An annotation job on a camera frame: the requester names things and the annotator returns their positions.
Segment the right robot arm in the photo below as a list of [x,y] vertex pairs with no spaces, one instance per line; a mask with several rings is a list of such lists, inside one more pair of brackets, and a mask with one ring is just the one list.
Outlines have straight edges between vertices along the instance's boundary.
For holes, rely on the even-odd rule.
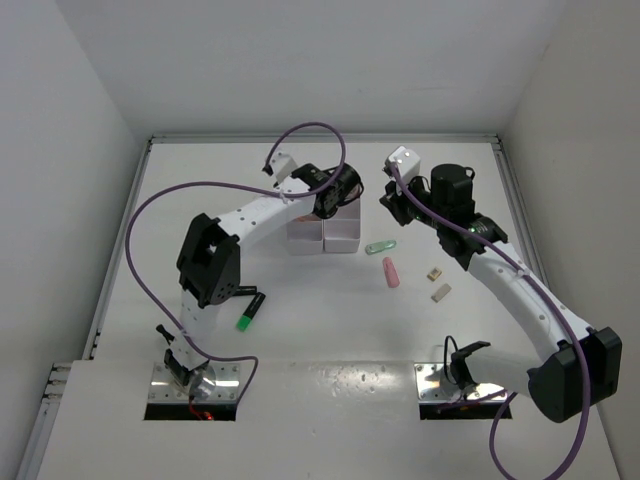
[[536,351],[520,358],[476,341],[452,353],[451,383],[459,389],[494,383],[521,393],[555,423],[617,392],[620,337],[573,314],[527,270],[507,234],[477,212],[472,168],[441,164],[424,180],[418,163],[388,160],[384,171],[391,180],[381,204],[402,226],[419,221],[433,228],[442,249],[493,293]]

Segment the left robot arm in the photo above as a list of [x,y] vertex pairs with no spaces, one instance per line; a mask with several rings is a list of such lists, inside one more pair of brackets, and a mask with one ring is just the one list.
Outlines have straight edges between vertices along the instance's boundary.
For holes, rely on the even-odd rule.
[[292,159],[275,161],[266,173],[276,178],[274,196],[260,195],[232,212],[190,223],[177,260],[182,289],[179,323],[186,331],[165,351],[164,363],[178,384],[189,386],[208,362],[193,346],[209,336],[220,305],[239,290],[241,255],[285,224],[303,216],[329,219],[361,192],[360,175],[344,165],[337,179],[318,194],[311,192],[333,171]]

